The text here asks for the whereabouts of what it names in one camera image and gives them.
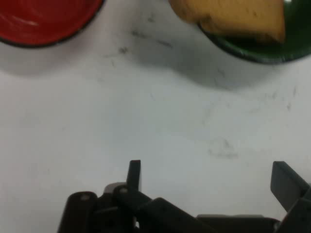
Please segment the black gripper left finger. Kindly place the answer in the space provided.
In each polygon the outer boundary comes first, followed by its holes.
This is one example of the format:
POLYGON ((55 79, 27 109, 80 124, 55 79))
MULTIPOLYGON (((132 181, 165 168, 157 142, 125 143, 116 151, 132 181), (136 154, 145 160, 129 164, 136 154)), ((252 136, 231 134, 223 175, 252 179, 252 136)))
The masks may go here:
POLYGON ((141 162, 132 160, 126 182, 98 197, 77 192, 67 199, 60 233, 212 233, 214 229, 163 198, 139 191, 141 162))

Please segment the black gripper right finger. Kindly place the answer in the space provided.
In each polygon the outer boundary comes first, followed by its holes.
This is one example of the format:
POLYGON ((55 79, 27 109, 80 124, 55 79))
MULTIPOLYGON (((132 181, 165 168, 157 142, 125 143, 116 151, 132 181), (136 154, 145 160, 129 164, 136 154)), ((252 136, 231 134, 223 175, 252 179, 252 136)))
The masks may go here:
POLYGON ((311 185, 286 162, 274 161, 270 189, 286 211, 275 226, 276 233, 309 233, 311 231, 311 185))

